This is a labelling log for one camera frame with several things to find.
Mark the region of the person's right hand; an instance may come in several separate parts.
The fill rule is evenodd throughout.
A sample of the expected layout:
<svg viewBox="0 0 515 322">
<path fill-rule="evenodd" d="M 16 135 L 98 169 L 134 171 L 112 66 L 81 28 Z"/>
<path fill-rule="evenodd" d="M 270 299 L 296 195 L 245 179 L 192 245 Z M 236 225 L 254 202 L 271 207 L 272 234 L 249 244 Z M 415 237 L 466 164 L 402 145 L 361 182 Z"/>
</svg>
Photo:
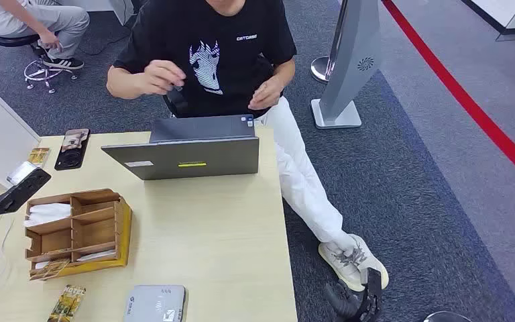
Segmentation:
<svg viewBox="0 0 515 322">
<path fill-rule="evenodd" d="M 175 87 L 182 87 L 185 72 L 169 60 L 152 60 L 141 75 L 141 92 L 145 95 L 165 95 Z"/>
</svg>

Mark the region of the person's left hand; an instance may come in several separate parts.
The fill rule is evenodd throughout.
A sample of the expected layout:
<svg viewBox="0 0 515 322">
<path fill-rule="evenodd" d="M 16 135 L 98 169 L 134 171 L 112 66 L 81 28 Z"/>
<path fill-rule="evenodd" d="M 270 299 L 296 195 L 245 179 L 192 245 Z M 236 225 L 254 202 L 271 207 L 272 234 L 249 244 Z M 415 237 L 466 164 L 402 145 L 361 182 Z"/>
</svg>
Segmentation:
<svg viewBox="0 0 515 322">
<path fill-rule="evenodd" d="M 257 111 L 276 105 L 284 87 L 284 82 L 280 76 L 271 77 L 254 92 L 248 108 Z"/>
</svg>

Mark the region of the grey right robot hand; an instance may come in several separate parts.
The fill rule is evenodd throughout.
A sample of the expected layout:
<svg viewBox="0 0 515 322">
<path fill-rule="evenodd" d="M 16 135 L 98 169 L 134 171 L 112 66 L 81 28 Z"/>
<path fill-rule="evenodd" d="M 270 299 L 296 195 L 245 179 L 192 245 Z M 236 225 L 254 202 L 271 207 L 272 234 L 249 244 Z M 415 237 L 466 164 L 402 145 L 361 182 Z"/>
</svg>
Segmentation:
<svg viewBox="0 0 515 322">
<path fill-rule="evenodd" d="M 326 283 L 324 293 L 335 314 L 333 321 L 359 321 L 359 299 L 343 280 Z"/>
</svg>

